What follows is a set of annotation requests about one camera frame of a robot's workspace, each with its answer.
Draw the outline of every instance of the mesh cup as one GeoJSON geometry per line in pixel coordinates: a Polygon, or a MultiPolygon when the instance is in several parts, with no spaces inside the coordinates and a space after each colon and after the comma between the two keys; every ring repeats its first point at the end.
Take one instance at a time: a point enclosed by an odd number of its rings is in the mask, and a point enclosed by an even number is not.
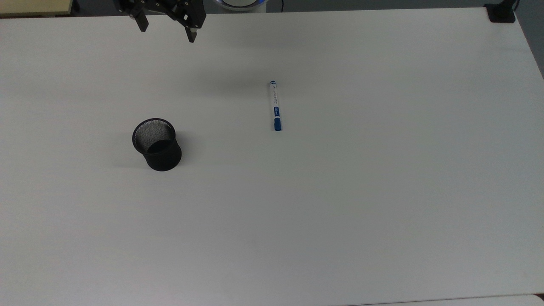
{"type": "Polygon", "coordinates": [[[132,144],[156,171],[168,171],[181,160],[176,131],[164,119],[152,118],[140,123],[132,133],[132,144]]]}

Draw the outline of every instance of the black clamp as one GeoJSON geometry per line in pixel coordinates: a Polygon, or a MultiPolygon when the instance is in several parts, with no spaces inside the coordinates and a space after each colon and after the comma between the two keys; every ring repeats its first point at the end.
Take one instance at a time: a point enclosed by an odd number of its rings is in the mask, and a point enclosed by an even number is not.
{"type": "Polygon", "coordinates": [[[496,23],[514,23],[516,21],[516,16],[514,15],[512,7],[516,1],[517,0],[503,0],[499,4],[485,4],[484,8],[487,9],[489,20],[496,23]]]}
{"type": "Polygon", "coordinates": [[[206,12],[202,0],[113,0],[115,7],[121,13],[134,18],[140,31],[145,32],[149,22],[144,8],[167,14],[184,26],[187,38],[194,42],[196,30],[202,28],[206,12]]]}

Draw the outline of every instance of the table surface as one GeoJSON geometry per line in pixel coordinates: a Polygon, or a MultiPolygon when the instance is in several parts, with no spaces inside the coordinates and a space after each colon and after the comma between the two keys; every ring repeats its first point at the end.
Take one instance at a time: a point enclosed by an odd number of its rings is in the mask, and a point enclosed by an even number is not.
{"type": "Polygon", "coordinates": [[[0,17],[69,14],[72,0],[4,0],[0,17]]]}
{"type": "Polygon", "coordinates": [[[0,303],[544,291],[544,81],[485,9],[0,20],[0,303]],[[278,82],[274,132],[268,83],[278,82]],[[132,146],[170,121],[180,165],[132,146]]]}

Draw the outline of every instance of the pen holder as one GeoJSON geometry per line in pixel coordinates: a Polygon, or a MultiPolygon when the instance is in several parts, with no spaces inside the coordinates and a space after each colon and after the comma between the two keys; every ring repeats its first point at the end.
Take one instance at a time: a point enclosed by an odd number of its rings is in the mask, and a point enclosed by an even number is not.
{"type": "Polygon", "coordinates": [[[176,131],[164,119],[152,118],[140,123],[132,133],[132,144],[156,171],[168,171],[181,160],[176,131]]]}

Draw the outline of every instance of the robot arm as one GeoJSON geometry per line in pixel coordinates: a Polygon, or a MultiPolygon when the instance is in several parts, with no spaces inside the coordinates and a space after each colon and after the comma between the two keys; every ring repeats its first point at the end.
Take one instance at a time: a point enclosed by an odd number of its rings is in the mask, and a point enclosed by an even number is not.
{"type": "Polygon", "coordinates": [[[119,12],[136,20],[140,31],[145,32],[149,22],[144,8],[167,14],[185,27],[187,38],[194,42],[196,30],[202,27],[206,12],[202,0],[113,0],[119,12]]]}

